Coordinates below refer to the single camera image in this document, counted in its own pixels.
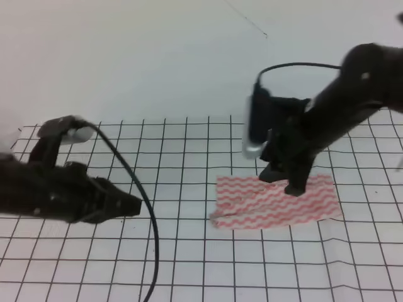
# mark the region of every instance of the white background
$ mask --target white background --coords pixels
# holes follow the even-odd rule
[[[269,65],[400,46],[400,11],[401,0],[0,0],[0,119],[240,113]],[[309,97],[333,77],[292,68],[265,82]]]

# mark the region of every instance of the red and white striped cloth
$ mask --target red and white striped cloth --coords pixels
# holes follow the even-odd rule
[[[288,181],[271,184],[254,177],[218,177],[217,209],[210,221],[217,228],[261,229],[306,223],[341,215],[333,179],[308,178],[306,192],[286,195]]]

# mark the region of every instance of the grid paper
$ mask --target grid paper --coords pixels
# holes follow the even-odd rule
[[[266,163],[241,154],[242,119],[100,123],[144,184],[157,216],[161,264],[153,302],[403,301],[403,115],[381,110],[327,150],[313,172],[335,179],[344,219],[224,231],[208,220],[216,175]],[[14,146],[27,161],[38,126]],[[89,164],[140,196],[107,146],[62,146],[58,164]],[[0,216],[2,302],[141,302],[154,268],[145,205],[100,225]]]

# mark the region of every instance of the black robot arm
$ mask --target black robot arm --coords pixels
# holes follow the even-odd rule
[[[87,166],[55,165],[62,141],[82,142],[91,136],[81,120],[66,116],[46,122],[27,164],[12,155],[0,156],[0,213],[101,223],[140,213],[141,199],[107,179],[87,175]]]
[[[259,75],[243,143],[247,157],[260,155],[269,162],[262,181],[288,179],[285,192],[300,196],[319,152],[382,107],[403,113],[403,49],[359,45],[339,70],[312,100],[273,97],[261,87]]]

